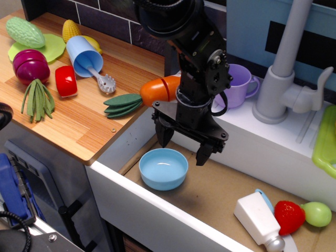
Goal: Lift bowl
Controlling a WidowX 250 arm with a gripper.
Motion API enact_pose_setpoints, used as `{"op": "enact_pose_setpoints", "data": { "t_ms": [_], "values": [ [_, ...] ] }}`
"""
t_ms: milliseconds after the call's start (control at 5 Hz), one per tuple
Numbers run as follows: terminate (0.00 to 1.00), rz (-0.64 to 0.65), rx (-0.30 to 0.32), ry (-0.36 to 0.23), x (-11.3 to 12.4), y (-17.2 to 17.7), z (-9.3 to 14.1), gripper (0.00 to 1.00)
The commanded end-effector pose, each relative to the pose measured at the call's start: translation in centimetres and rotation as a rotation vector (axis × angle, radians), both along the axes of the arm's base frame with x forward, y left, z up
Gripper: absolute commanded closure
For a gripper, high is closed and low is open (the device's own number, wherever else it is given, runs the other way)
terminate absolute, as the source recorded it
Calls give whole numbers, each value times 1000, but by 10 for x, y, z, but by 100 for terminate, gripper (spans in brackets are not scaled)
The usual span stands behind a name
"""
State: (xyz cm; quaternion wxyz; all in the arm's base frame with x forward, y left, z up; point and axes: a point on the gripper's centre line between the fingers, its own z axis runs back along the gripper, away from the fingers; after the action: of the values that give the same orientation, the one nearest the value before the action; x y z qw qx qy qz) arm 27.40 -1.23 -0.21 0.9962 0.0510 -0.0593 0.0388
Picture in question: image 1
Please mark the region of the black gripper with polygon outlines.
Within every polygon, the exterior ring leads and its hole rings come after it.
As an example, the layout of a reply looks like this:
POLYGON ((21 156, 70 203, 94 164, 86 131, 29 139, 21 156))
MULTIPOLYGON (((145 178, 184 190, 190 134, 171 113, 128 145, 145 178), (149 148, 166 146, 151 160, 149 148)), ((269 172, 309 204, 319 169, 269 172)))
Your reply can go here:
POLYGON ((196 153, 196 165, 203 166, 212 153, 224 149, 228 133, 213 119, 209 106, 190 107, 180 102, 155 101, 152 119, 159 144, 165 148, 174 132, 201 145, 196 153))

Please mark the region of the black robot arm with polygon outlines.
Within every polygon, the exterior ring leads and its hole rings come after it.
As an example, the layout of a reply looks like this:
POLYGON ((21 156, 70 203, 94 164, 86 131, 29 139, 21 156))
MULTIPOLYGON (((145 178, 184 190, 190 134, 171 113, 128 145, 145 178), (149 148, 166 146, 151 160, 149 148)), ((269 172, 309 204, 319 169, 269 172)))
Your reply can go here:
POLYGON ((135 13, 153 37, 177 51, 181 80, 176 102, 153 102, 157 139, 167 146, 179 132, 200 146, 196 164, 202 166, 213 153, 222 152, 228 133, 214 118, 216 96, 224 102, 232 76, 226 60, 226 43, 207 17, 203 1, 135 1, 135 13))

